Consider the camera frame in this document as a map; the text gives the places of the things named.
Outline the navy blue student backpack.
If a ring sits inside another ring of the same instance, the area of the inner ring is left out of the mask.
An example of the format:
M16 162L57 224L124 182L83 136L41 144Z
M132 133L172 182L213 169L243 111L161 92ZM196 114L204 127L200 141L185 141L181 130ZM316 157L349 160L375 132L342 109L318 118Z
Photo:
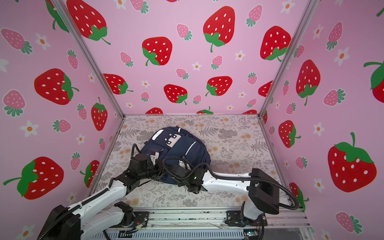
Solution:
M177 184L168 175L168 170L175 165L192 170L198 164L211 163L211 156L205 144L180 127L167 127L158 130L141 149L141 153L148 156L155 152L160 153L156 164L164 172L160 181L167 184Z

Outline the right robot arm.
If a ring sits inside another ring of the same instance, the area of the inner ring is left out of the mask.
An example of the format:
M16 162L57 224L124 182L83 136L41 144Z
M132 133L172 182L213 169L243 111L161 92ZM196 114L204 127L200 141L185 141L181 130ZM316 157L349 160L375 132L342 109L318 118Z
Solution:
M247 195L243 215L256 220L262 214L278 215L280 208L297 210L300 203L295 194L260 169L245 174L223 174L212 171L208 164L198 164L191 170L179 165L164 165L167 175L194 194L200 191L226 191Z

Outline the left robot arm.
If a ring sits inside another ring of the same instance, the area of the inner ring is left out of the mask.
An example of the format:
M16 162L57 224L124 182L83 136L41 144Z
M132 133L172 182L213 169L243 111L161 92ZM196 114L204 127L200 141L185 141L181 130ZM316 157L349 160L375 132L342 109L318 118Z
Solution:
M133 208L118 199L143 183L157 181L165 173L163 161L139 152L122 174L111 178L104 189L69 207L54 208L41 230L39 240L88 240L113 226L128 227L134 233L146 223Z

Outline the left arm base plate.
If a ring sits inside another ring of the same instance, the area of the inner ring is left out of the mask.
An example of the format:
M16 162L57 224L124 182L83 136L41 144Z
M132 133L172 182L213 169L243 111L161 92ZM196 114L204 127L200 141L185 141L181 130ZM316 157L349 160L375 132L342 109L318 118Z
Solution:
M111 228L136 228L139 226L140 228L146 228L149 220L150 212L139 212L133 211L131 213L125 214L123 220Z

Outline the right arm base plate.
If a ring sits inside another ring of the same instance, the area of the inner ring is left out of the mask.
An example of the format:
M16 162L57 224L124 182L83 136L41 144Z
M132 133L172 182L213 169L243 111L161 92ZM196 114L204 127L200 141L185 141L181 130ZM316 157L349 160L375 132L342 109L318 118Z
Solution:
M268 225L266 216L260 215L256 220L251 220L244 216L241 211L227 211L225 224L229 227L265 227Z

